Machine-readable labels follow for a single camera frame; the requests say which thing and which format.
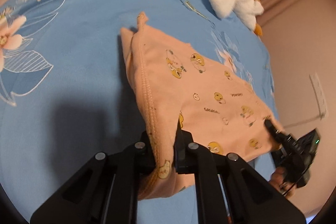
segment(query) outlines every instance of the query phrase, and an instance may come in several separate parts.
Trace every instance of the electrical outlet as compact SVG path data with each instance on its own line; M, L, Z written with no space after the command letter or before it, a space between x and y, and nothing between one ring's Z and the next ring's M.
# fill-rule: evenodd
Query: electrical outlet
M319 106L321 120L328 117L327 101L323 93L323 89L317 73L309 75L310 81L313 85L316 100Z

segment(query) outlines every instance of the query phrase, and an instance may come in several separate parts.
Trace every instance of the pink flower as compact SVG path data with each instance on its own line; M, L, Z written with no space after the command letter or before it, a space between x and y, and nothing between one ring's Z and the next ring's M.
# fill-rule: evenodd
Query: pink flower
M26 22L25 16L20 16L13 21L11 26L8 26L7 20L0 25L0 72L3 70L5 59L2 49L15 50L22 43L22 36L14 35L17 30Z

